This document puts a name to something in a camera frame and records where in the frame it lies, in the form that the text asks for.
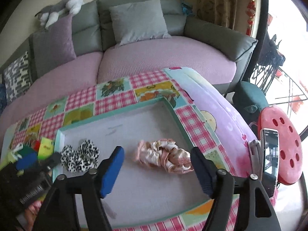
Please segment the leopard print scrunchie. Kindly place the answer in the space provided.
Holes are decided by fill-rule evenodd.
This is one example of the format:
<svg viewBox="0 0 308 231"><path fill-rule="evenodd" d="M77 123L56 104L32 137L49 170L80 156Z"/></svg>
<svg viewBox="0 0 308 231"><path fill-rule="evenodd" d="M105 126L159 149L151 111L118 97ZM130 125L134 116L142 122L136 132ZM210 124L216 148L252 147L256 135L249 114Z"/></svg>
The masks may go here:
<svg viewBox="0 0 308 231"><path fill-rule="evenodd" d="M70 173L96 168L100 151L92 140L84 140L77 149L66 145L61 151L61 165Z"/></svg>

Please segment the pink satin scrunchie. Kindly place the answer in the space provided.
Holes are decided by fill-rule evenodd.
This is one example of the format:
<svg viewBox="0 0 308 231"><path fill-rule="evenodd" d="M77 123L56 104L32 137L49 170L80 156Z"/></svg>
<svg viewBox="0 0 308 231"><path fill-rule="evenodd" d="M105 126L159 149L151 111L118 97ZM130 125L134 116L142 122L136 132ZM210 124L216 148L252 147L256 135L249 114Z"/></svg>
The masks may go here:
<svg viewBox="0 0 308 231"><path fill-rule="evenodd" d="M194 171L191 154L177 146L173 139L141 140L134 161L149 168L164 169L169 174L187 174Z"/></svg>

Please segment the light blue face mask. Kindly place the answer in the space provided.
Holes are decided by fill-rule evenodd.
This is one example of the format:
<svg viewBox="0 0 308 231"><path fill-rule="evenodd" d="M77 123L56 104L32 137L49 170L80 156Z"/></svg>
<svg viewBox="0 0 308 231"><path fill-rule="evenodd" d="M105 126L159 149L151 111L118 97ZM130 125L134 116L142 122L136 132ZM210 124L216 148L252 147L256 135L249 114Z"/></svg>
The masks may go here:
<svg viewBox="0 0 308 231"><path fill-rule="evenodd" d="M22 159L22 155L20 155L18 152L23 149L23 144L19 143L17 144L12 150L9 150L7 152L7 160L8 162L14 163L19 159Z"/></svg>

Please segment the yellow green sponge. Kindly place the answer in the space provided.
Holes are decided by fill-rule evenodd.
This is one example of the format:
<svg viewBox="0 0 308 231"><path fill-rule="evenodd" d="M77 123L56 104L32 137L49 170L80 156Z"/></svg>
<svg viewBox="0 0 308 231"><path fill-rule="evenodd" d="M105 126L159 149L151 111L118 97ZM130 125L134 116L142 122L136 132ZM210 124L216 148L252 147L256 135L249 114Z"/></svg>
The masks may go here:
<svg viewBox="0 0 308 231"><path fill-rule="evenodd" d="M21 156L21 158L27 157L28 155L35 155L37 157L38 153L33 148L23 143L19 143L17 145L17 154Z"/></svg>

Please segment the light green cloth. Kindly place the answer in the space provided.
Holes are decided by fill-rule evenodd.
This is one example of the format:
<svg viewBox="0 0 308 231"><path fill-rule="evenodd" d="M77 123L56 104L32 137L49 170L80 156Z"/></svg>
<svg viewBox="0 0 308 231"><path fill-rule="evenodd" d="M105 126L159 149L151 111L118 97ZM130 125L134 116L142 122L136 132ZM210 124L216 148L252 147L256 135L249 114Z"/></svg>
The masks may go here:
<svg viewBox="0 0 308 231"><path fill-rule="evenodd" d="M3 161L0 163L0 170L2 170L9 163L14 163L14 162L16 162L14 153L11 150L9 150L7 154L4 156Z"/></svg>

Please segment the smartphone on stand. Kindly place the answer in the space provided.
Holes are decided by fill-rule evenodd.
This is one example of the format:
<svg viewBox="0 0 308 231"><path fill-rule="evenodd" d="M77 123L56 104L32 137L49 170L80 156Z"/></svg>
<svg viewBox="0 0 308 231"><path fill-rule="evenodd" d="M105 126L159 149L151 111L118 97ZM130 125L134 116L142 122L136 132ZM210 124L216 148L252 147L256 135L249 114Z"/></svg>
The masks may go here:
<svg viewBox="0 0 308 231"><path fill-rule="evenodd" d="M277 130L263 128L260 139L249 142L252 172L261 181L269 198L274 196L279 170L279 134Z"/></svg>

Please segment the blue clothes pile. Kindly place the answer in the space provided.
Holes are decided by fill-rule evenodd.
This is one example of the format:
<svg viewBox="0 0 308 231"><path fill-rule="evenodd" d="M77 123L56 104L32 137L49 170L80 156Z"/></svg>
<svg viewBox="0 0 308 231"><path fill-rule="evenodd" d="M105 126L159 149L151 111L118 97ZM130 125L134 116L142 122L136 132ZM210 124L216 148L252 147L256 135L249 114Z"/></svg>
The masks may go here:
<svg viewBox="0 0 308 231"><path fill-rule="evenodd" d="M4 84L0 84L0 115L4 108L7 106L6 87Z"/></svg>

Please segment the red plastic stool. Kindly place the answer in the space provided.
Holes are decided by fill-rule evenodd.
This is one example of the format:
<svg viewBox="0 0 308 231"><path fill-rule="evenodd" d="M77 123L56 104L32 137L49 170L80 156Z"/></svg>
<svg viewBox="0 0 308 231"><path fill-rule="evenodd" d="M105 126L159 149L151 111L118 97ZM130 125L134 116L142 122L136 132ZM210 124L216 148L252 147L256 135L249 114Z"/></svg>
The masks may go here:
<svg viewBox="0 0 308 231"><path fill-rule="evenodd" d="M278 131L279 170L278 182L292 185L302 174L301 139L287 114L277 106L264 108L258 117L258 130L263 128Z"/></svg>

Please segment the teal shallow tray box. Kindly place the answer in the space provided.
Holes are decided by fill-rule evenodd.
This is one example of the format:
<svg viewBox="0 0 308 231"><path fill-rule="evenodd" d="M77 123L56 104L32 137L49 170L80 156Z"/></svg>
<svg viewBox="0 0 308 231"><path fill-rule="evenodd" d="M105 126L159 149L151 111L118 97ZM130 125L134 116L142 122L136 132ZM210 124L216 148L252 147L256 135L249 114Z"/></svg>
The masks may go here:
<svg viewBox="0 0 308 231"><path fill-rule="evenodd" d="M134 161L141 140L173 139L185 150L193 148L173 107L165 98L144 101L60 128L55 151L66 145L78 148L90 139L100 151L99 160L110 157L116 146L125 157L113 189L103 200L113 228L136 227L164 221L208 200L197 176L169 174Z"/></svg>

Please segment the black white patterned cushion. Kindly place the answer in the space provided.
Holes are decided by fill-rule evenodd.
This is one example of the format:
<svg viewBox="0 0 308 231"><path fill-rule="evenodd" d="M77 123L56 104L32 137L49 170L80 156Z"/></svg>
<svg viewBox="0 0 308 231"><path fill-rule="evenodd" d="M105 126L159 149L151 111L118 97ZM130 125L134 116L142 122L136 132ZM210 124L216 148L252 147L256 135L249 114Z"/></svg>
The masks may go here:
<svg viewBox="0 0 308 231"><path fill-rule="evenodd" d="M32 85L28 51L4 69L7 104L24 95Z"/></svg>

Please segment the checkered picture tablecloth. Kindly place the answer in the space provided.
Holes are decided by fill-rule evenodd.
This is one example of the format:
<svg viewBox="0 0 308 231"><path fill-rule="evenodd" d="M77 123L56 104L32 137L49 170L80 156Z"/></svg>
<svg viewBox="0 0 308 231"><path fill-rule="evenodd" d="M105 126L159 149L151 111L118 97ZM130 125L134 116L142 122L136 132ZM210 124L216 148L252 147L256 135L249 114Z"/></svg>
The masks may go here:
<svg viewBox="0 0 308 231"><path fill-rule="evenodd" d="M40 199L32 230L280 230L252 169L255 135L199 73L138 74L87 95L17 123L8 152L31 136L54 146L7 165L1 230Z"/></svg>

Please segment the purple cushion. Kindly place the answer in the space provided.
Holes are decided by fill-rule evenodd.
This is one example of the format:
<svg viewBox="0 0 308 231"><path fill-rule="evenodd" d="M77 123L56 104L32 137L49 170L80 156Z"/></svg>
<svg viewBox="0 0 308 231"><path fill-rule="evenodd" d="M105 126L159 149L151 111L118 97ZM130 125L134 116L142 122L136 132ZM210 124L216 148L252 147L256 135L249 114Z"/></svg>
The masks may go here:
<svg viewBox="0 0 308 231"><path fill-rule="evenodd" d="M76 59L72 41L72 18L72 15L62 17L48 29L32 34L31 47L39 78Z"/></svg>

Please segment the teal bag on floor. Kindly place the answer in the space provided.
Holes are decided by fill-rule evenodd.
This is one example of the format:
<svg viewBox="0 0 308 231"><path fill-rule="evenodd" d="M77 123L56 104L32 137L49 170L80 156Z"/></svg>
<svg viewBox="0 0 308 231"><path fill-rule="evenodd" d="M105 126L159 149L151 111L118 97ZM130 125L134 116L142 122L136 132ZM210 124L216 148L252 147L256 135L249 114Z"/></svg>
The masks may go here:
<svg viewBox="0 0 308 231"><path fill-rule="evenodd" d="M237 84L232 100L235 109L251 126L257 126L262 110L269 106L262 90L247 81Z"/></svg>

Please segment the grey sofa with pink seat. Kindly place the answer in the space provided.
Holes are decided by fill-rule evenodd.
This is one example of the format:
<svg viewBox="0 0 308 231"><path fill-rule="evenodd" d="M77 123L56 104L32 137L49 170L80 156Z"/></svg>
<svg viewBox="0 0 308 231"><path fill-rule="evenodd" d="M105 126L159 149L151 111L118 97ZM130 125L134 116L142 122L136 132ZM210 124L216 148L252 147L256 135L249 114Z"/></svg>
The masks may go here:
<svg viewBox="0 0 308 231"><path fill-rule="evenodd" d="M163 68L192 68L222 94L235 89L257 40L184 15L180 0L160 0L170 38L116 46L109 8L143 1L147 0L94 0L84 4L72 18L76 59L40 78L35 69L31 34L7 64L28 51L32 85L5 107L1 114L1 134L12 124L64 96L77 94L83 99L89 87L101 82Z"/></svg>

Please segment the grey white plush husky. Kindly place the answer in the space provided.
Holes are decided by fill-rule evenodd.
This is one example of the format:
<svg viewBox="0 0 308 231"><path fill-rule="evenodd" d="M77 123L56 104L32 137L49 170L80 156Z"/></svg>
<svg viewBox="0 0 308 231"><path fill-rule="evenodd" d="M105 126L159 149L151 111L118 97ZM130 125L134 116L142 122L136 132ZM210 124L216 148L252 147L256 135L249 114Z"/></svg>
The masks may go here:
<svg viewBox="0 0 308 231"><path fill-rule="evenodd" d="M48 28L64 14L77 15L82 5L84 5L84 0L61 0L54 5L42 8L35 14L35 17L39 20L41 27Z"/></svg>

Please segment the light grey cushion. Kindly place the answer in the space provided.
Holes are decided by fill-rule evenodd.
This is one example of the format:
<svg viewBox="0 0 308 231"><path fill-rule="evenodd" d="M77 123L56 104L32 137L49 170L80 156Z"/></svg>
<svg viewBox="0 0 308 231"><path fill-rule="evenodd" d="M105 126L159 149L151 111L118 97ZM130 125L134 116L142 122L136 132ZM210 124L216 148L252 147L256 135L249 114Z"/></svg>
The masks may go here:
<svg viewBox="0 0 308 231"><path fill-rule="evenodd" d="M171 37L160 0L117 5L110 7L109 11L116 46Z"/></svg>

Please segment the patterned curtain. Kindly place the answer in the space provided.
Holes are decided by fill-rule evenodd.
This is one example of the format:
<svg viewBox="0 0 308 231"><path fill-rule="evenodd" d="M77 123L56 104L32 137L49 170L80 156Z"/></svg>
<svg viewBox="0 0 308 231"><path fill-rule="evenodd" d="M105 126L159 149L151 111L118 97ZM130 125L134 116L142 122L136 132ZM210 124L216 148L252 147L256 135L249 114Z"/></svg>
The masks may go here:
<svg viewBox="0 0 308 231"><path fill-rule="evenodd" d="M197 0L197 17L201 20L234 30L244 23L251 36L256 16L256 0Z"/></svg>

